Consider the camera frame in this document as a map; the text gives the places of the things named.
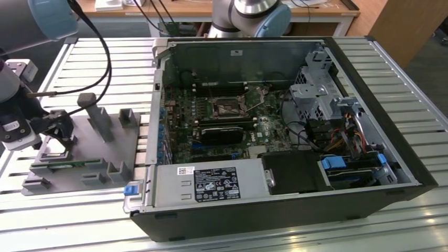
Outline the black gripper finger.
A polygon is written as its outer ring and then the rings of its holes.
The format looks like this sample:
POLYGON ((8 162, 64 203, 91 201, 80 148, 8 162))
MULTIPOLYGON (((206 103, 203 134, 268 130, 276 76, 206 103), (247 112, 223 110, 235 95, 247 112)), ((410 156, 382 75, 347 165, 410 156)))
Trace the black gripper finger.
POLYGON ((50 119, 34 120, 34 131, 52 137, 66 146, 66 130, 60 122, 51 122, 50 119))
POLYGON ((62 143, 62 145, 70 149, 75 142, 72 139, 74 136, 74 121, 71 118, 63 118, 58 120, 54 124, 52 137, 62 143))

